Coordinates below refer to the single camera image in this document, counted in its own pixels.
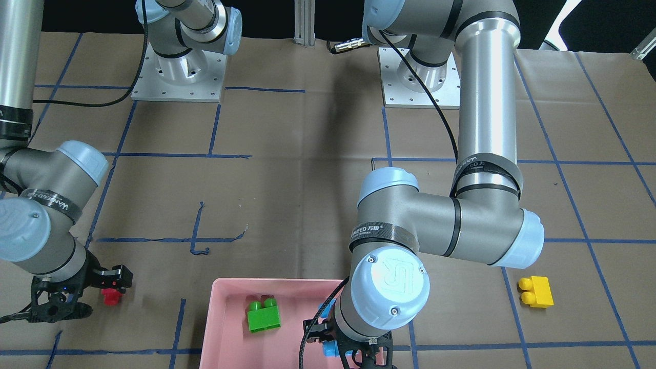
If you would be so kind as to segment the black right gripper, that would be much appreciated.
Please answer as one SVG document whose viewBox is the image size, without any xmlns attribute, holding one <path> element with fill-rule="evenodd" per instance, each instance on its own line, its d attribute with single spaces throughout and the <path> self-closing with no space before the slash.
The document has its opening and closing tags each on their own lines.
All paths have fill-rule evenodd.
<svg viewBox="0 0 656 369">
<path fill-rule="evenodd" d="M 74 276 L 63 282 L 44 282 L 34 277 L 31 283 L 30 322 L 55 323 L 61 320 L 84 319 L 92 314 L 89 304 L 79 298 L 88 287 L 113 289 L 125 294 L 133 285 L 133 273 L 123 264 L 103 270 L 98 259 L 86 251 L 84 265 Z"/>
</svg>

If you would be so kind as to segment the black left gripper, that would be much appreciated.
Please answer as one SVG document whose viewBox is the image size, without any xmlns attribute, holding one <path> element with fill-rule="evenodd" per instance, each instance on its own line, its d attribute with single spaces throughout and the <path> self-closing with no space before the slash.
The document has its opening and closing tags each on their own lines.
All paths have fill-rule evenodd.
<svg viewBox="0 0 656 369">
<path fill-rule="evenodd" d="M 337 324 L 329 319 L 320 324 L 312 319 L 303 321 L 306 343 L 321 342 L 324 346 L 335 346 L 335 353 L 344 368 L 396 368 L 392 363 L 394 344 L 392 332 L 368 341 L 356 341 L 344 334 Z"/>
</svg>

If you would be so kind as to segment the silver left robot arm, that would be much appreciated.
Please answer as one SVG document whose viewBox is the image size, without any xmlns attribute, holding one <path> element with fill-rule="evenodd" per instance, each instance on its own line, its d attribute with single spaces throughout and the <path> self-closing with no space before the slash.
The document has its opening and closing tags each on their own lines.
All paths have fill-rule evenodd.
<svg viewBox="0 0 656 369">
<path fill-rule="evenodd" d="M 365 40 L 392 45 L 389 36 L 440 40 L 428 59 L 461 56 L 458 149 L 448 196 L 419 191 L 414 175 L 384 167 L 365 178 L 358 224 L 351 234 L 351 272 L 312 319 L 303 322 L 298 367 L 307 343 L 337 344 L 357 365 L 379 368 L 386 350 L 392 367 L 392 330 L 412 321 L 429 298 L 429 276 L 419 253 L 492 267 L 524 269 L 538 259 L 544 227 L 521 208 L 517 164 L 515 51 L 519 15 L 512 1 L 366 1 Z"/>
</svg>

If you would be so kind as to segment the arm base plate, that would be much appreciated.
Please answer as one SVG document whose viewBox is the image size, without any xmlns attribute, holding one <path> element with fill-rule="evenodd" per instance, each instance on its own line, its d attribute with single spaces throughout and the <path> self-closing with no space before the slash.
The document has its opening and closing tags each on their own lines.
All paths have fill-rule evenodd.
<svg viewBox="0 0 656 369">
<path fill-rule="evenodd" d="M 461 79 L 453 53 L 445 65 L 429 68 L 409 57 L 408 49 L 400 49 L 408 63 L 418 74 L 412 75 L 391 47 L 378 51 L 384 106 L 388 108 L 433 108 L 432 99 L 422 89 L 423 81 L 440 108 L 459 109 L 461 106 Z"/>
<path fill-rule="evenodd" d="M 164 58 L 148 46 L 132 99 L 150 102 L 219 103 L 228 57 L 193 49 L 179 58 Z"/>
</svg>

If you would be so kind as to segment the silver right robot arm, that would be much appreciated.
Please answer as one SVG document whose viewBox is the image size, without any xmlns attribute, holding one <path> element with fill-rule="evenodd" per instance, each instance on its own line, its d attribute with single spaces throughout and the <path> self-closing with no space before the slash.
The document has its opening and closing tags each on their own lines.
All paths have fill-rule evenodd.
<svg viewBox="0 0 656 369">
<path fill-rule="evenodd" d="M 55 323 L 89 317 L 79 301 L 86 288 L 124 294 L 133 273 L 108 269 L 70 232 L 108 172 L 105 155 L 82 141 L 55 150 L 31 149 L 33 89 L 43 1 L 2 1 L 2 260 L 33 276 L 30 303 L 2 317 Z M 239 49 L 243 16 L 220 1 L 138 1 L 139 21 L 168 84 L 207 75 L 208 52 Z"/>
</svg>

